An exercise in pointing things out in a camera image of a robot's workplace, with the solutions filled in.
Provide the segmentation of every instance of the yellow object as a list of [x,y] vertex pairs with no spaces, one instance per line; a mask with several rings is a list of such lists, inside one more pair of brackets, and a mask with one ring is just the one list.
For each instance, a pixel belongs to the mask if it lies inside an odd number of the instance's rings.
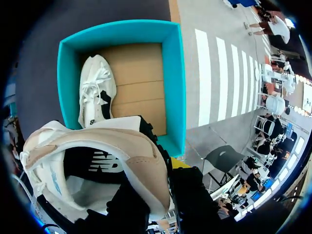
[[181,162],[180,160],[177,160],[174,157],[171,157],[171,162],[172,162],[172,168],[173,169],[177,169],[179,167],[182,167],[182,168],[190,168],[191,167],[191,166],[185,164],[184,162]]

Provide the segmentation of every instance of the white sneaker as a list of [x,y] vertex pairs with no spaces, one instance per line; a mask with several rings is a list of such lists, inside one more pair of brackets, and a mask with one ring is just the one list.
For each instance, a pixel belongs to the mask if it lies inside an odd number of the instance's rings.
[[108,62],[100,55],[89,57],[80,75],[80,125],[85,128],[113,118],[111,106],[116,92],[115,79]]
[[[69,206],[73,215],[98,207],[99,204],[106,204],[112,198],[111,195],[115,194],[112,191],[116,192],[118,186],[107,191],[103,184],[93,182],[95,186],[82,186],[85,190],[80,191],[80,199],[77,199],[76,194],[70,192],[64,176],[65,150],[90,147],[108,152],[119,159],[130,184],[149,206],[151,220],[162,219],[170,205],[165,161],[157,146],[136,130],[140,125],[140,117],[129,117],[130,129],[114,128],[118,123],[113,120],[115,119],[97,122],[90,128],[81,130],[70,130],[57,121],[51,121],[32,133],[25,142],[20,159],[34,195],[44,195],[54,207],[57,204],[55,208],[58,210],[65,205]],[[125,121],[127,117],[118,122],[124,126]],[[91,195],[96,195],[92,202]]]

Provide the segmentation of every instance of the pavement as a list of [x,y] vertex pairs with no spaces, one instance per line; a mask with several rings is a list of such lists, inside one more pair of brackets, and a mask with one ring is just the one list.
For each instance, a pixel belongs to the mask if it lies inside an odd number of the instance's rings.
[[[202,170],[209,152],[231,145],[248,156],[246,146],[254,137],[258,92],[254,78],[270,56],[267,36],[249,36],[260,28],[252,7],[231,9],[222,0],[178,0],[186,73],[187,132],[185,154],[179,159]],[[221,179],[223,172],[212,174]],[[203,182],[215,190],[209,175]]]

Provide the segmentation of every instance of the cardboard insert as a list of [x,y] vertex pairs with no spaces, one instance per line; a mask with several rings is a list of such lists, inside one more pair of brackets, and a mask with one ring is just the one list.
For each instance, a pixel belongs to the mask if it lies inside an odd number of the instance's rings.
[[89,56],[103,56],[113,71],[117,95],[114,117],[141,115],[157,136],[166,134],[166,111],[160,43],[126,44],[81,55],[81,67]]

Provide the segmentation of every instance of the new balance logo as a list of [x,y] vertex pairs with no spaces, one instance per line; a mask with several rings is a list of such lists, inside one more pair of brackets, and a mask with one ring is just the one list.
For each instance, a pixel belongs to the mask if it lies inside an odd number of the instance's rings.
[[94,152],[90,172],[119,173],[123,171],[122,165],[116,157],[105,151]]

